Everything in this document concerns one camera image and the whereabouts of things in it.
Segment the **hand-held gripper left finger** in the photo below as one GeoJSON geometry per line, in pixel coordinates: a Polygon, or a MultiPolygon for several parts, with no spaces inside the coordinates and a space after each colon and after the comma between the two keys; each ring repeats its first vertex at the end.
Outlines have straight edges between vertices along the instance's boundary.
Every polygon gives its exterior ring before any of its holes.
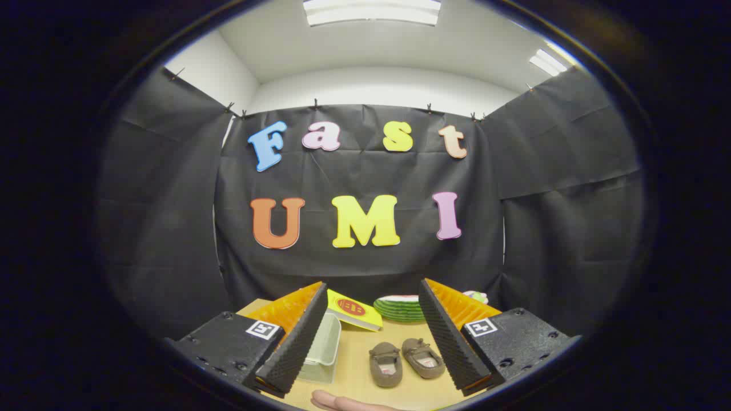
{"type": "Polygon", "coordinates": [[[166,339],[166,345],[222,384],[284,398],[326,310],[327,284],[318,281],[246,316],[222,312],[178,340],[166,339]]]}

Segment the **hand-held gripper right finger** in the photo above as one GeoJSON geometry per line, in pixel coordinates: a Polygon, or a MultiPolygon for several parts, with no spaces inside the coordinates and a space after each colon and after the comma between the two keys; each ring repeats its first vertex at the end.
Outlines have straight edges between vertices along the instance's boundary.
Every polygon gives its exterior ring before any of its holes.
{"type": "Polygon", "coordinates": [[[419,304],[447,372],[463,395],[539,370],[580,341],[524,308],[501,312],[432,279],[419,304]]]}

